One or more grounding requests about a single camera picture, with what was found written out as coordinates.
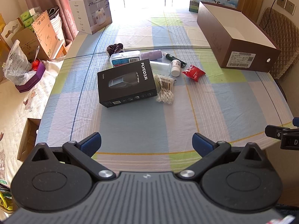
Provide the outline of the clear plastic cup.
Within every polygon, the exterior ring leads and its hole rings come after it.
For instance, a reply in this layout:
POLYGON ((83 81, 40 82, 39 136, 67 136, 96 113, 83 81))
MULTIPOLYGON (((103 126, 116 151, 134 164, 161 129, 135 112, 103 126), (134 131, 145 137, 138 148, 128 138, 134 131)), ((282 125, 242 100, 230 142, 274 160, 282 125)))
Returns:
POLYGON ((170 75, 170 72, 171 72, 171 64, 170 63, 150 61, 150 66, 151 66, 153 74, 159 74, 159 75, 164 75, 164 76, 170 75))

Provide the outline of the white pill bottle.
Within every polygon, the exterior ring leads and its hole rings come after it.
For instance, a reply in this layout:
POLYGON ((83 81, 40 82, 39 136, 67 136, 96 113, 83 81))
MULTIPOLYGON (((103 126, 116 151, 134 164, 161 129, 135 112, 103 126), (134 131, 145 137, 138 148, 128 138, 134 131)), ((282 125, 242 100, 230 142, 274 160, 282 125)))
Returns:
POLYGON ((180 61, 175 59, 172 60, 171 62, 171 75, 174 77, 179 77, 180 76, 180 61))

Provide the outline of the small floor cardboard box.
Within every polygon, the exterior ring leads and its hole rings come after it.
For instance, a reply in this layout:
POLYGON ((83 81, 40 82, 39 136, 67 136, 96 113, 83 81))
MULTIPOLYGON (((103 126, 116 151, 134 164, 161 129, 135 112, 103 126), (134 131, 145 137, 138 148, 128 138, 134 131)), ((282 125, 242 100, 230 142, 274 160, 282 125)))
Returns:
POLYGON ((17 159, 24 162, 36 143, 41 119, 28 118, 22 133, 17 159))

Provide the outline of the black Flyco shaver box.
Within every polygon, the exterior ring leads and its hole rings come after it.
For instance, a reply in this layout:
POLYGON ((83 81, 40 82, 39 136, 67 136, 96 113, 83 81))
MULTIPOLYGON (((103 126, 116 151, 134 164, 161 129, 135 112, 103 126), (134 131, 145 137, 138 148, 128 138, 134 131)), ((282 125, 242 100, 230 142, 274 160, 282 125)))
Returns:
POLYGON ((149 59, 98 72, 97 83, 99 103, 107 108, 157 95, 149 59))

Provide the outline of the wall power socket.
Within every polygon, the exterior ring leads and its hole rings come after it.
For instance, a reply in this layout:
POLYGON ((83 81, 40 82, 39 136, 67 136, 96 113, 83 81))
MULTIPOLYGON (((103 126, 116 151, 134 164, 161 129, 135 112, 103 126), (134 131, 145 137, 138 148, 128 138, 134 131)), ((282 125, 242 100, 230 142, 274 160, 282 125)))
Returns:
POLYGON ((290 0, 277 0, 277 5, 286 10, 289 14, 294 15, 296 5, 290 0))

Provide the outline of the dark purple scrunchie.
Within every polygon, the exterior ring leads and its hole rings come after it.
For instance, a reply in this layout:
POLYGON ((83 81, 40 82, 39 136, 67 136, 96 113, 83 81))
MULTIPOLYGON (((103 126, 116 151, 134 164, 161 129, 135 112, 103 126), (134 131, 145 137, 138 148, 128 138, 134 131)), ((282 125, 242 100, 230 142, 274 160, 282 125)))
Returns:
POLYGON ((113 54, 124 52, 124 46, 122 43, 116 43, 113 45, 109 45, 106 49, 107 55, 111 57, 113 54))

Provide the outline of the purple cream tube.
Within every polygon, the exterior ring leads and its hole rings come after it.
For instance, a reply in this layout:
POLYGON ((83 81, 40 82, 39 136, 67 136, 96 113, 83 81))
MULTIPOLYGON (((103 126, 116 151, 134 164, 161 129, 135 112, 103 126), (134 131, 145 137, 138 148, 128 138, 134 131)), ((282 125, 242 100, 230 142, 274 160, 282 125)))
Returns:
POLYGON ((157 60, 161 59, 163 57, 162 51, 161 50, 153 50, 153 51, 148 51, 141 53, 141 59, 149 59, 149 60, 157 60))

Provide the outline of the clear plastic bag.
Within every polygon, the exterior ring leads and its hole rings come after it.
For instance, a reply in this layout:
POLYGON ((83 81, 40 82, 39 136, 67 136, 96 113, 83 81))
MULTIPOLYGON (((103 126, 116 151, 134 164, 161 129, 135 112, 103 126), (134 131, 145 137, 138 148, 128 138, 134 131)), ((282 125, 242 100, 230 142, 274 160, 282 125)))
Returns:
POLYGON ((4 77, 16 86, 26 84, 36 74, 19 44, 20 41, 15 40, 3 65, 4 77))

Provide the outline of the brown cardboard storage box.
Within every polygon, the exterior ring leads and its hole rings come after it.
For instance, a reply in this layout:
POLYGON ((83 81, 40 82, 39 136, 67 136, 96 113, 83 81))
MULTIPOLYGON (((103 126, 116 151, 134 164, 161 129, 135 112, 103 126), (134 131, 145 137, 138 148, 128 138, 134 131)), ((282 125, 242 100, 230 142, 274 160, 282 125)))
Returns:
POLYGON ((281 53, 239 10, 200 2, 197 23, 221 68, 269 72, 281 53))

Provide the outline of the brown cardboard carton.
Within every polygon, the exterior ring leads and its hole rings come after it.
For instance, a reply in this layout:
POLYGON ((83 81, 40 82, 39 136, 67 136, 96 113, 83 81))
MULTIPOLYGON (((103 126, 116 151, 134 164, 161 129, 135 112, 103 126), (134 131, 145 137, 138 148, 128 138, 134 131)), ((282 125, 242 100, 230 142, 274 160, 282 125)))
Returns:
POLYGON ((66 55, 61 19, 53 26, 47 11, 31 8, 17 19, 5 23, 1 19, 1 45, 10 50, 15 41, 29 60, 53 60, 66 55))

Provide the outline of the white humidifier box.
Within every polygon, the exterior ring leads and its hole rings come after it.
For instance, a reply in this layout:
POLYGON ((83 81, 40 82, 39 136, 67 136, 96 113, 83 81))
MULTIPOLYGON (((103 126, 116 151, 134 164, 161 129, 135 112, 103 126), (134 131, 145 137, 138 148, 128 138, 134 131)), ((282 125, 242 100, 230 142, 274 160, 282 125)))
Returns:
POLYGON ((78 31, 95 34, 112 23, 109 0, 69 0, 78 31))

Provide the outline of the green ointment tube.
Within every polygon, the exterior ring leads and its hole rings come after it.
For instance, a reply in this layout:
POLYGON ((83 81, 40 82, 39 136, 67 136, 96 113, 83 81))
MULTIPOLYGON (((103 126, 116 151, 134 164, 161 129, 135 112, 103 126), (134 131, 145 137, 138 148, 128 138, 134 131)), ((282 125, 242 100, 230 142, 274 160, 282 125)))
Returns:
POLYGON ((178 60, 180 62, 180 67, 181 68, 184 68, 187 65, 186 62, 183 62, 182 60, 174 57, 173 55, 170 55, 169 53, 163 52, 162 56, 165 57, 167 60, 170 60, 170 61, 178 60))

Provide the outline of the checked tablecloth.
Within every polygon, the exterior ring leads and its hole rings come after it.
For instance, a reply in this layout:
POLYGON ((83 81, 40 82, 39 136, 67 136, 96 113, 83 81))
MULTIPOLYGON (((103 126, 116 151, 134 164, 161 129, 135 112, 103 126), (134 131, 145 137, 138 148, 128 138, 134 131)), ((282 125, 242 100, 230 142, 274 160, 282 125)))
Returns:
POLYGON ((102 146, 94 159, 115 172, 181 171, 200 159, 192 147, 194 133, 234 146, 276 144, 265 127, 291 127, 293 115, 272 76, 220 68, 196 20, 197 14, 187 10, 145 15, 123 10, 97 33, 78 33, 56 78, 37 142, 59 147, 99 132, 102 146), (205 75, 198 81, 176 78, 170 105, 152 97, 106 108, 99 102, 97 73, 111 67, 106 49, 114 43, 126 50, 160 49, 205 75))

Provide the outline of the red snack packet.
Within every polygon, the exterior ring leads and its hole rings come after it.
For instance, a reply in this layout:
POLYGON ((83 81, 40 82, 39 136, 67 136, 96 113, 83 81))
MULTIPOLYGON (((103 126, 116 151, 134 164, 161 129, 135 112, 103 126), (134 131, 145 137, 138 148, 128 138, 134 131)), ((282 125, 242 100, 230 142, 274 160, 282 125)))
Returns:
POLYGON ((199 78, 206 74, 203 70, 194 65, 191 65, 188 69, 182 71, 182 73, 195 82, 198 82, 199 78))

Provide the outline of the cotton swab bag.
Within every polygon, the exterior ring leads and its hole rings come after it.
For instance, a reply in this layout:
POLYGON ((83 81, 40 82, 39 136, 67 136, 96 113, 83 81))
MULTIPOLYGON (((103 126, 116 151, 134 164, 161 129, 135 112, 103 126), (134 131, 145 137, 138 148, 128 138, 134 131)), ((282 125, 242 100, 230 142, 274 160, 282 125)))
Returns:
POLYGON ((174 101, 173 87, 176 80, 168 76, 154 74, 154 81, 157 89, 156 101, 171 105, 174 101))

